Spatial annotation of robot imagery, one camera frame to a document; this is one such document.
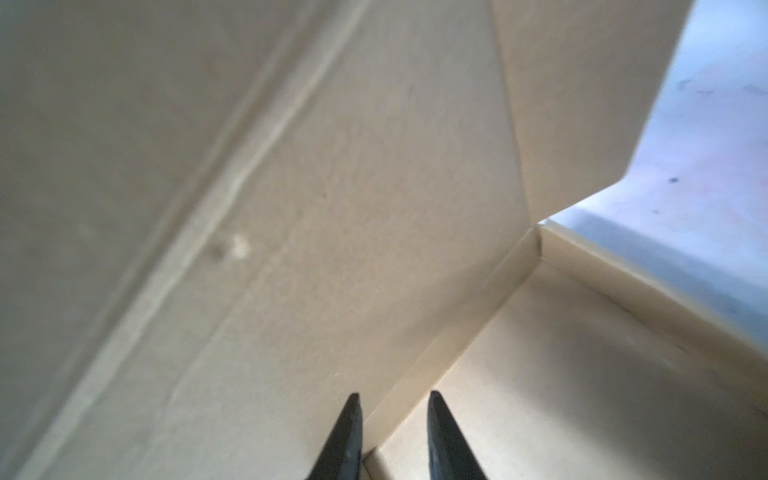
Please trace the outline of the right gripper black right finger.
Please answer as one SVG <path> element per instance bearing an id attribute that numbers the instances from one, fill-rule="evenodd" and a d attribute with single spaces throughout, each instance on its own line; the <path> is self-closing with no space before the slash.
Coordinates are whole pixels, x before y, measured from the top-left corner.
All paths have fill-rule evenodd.
<path id="1" fill-rule="evenodd" d="M 427 406 L 429 473 L 432 480 L 486 480 L 478 460 L 443 396 L 430 392 Z"/>

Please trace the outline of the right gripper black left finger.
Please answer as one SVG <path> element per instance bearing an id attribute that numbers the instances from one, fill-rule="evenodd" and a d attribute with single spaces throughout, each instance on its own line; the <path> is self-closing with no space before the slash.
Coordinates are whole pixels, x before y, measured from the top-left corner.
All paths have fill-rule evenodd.
<path id="1" fill-rule="evenodd" d="M 308 480 L 359 480 L 362 471 L 363 413 L 360 394 L 347 398 Z"/>

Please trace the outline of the brown cardboard paper box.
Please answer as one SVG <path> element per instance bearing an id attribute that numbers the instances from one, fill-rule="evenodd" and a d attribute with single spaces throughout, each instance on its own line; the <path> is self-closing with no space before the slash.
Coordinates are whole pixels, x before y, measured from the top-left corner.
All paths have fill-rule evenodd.
<path id="1" fill-rule="evenodd" d="M 767 347 L 554 215 L 689 1 L 5 1 L 1 475 L 763 479 Z"/>

